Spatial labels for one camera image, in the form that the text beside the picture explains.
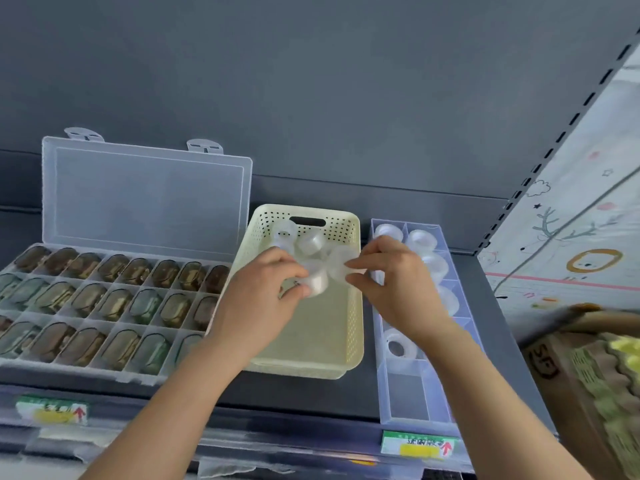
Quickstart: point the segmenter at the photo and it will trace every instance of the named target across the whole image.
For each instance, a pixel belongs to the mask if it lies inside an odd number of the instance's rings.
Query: shelf label
[[[89,405],[64,399],[23,395],[18,398],[15,409],[22,419],[40,424],[86,425]]]
[[[444,460],[450,457],[456,446],[457,438],[446,436],[414,435],[385,431],[382,436],[381,452],[399,456],[418,458],[436,458]]]

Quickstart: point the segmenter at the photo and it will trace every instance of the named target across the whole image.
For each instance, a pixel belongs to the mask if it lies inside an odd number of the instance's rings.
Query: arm
[[[216,309],[211,333],[92,462],[82,480],[183,479],[220,394],[278,336],[300,298],[309,294],[301,285],[279,298],[280,285],[307,275],[277,248],[238,271]]]
[[[414,341],[440,378],[480,479],[590,480],[591,476],[496,370],[444,309],[428,269],[388,236],[370,242],[352,268],[385,272],[380,286],[348,275],[389,324]]]

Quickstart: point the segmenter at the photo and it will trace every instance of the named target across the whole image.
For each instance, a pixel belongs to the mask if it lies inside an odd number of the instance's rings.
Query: person's left hand
[[[297,285],[280,297],[282,282],[307,276],[286,251],[267,249],[233,275],[203,342],[222,349],[239,372],[274,341],[300,299],[311,292],[308,286]]]

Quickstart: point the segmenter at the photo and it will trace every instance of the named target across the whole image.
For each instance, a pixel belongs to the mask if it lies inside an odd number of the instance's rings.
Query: red arrow
[[[451,443],[444,443],[442,446],[442,455],[446,456],[451,450],[453,450],[453,446],[451,446]]]
[[[84,409],[82,408],[76,408],[76,410],[74,411],[74,414],[76,416],[78,416],[78,420],[82,421],[82,416],[86,416],[86,413],[84,412]]]

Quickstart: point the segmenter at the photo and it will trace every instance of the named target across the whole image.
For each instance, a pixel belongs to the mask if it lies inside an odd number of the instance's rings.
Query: pink stripe
[[[488,276],[500,276],[501,278],[506,278],[508,276],[507,274],[503,274],[503,273],[485,273],[485,274],[487,274]],[[634,286],[601,285],[598,283],[585,283],[585,282],[569,281],[569,280],[552,280],[551,278],[537,278],[535,276],[520,276],[518,274],[514,274],[509,277],[517,278],[519,280],[544,281],[547,283],[562,283],[564,285],[593,286],[595,288],[610,288],[612,290],[640,291],[640,288],[636,288]]]

